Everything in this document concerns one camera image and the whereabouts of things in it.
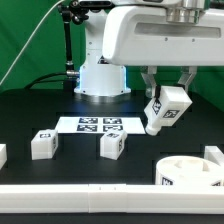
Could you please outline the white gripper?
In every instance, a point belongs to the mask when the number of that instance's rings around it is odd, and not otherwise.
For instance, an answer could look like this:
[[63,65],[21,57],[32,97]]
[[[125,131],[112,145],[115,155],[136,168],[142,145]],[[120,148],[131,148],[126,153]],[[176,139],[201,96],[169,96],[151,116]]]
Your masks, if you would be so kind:
[[196,24],[171,23],[158,7],[121,6],[107,16],[102,54],[111,64],[143,66],[148,98],[159,98],[156,66],[182,66],[178,85],[185,90],[196,66],[224,65],[224,10],[209,9]]

